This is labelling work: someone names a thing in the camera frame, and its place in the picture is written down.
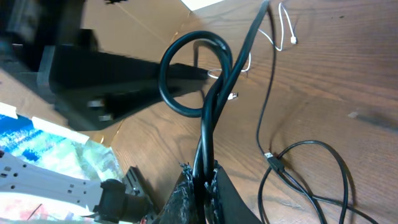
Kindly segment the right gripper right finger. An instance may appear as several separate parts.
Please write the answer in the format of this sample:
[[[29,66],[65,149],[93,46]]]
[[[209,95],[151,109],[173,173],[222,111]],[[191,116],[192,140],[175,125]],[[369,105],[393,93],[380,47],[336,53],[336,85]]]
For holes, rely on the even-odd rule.
[[[218,161],[215,161],[211,182],[211,223],[261,224],[234,187],[231,179]]]

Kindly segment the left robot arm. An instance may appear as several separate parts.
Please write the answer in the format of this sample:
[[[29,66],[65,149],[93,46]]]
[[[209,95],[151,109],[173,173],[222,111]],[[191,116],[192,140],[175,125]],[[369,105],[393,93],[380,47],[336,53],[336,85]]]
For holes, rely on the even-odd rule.
[[[1,68],[54,105],[77,132],[98,131],[161,101],[159,64],[100,52],[84,2],[2,1]],[[99,223],[159,221],[132,167],[122,180],[76,179],[1,153],[1,191],[63,202]]]

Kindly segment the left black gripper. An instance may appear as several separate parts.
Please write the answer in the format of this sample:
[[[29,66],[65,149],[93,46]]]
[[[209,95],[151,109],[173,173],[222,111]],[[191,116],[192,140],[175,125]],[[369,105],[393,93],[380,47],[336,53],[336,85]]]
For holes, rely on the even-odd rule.
[[[138,58],[48,45],[36,84],[65,127],[99,131],[162,101],[159,69]]]

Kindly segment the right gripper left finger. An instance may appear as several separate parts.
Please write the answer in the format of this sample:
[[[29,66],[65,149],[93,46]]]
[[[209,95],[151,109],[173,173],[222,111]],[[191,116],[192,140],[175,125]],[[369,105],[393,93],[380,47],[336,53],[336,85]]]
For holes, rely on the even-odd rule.
[[[192,168],[180,163],[182,172],[170,194],[169,200],[157,217],[158,224],[199,223],[195,203]]]

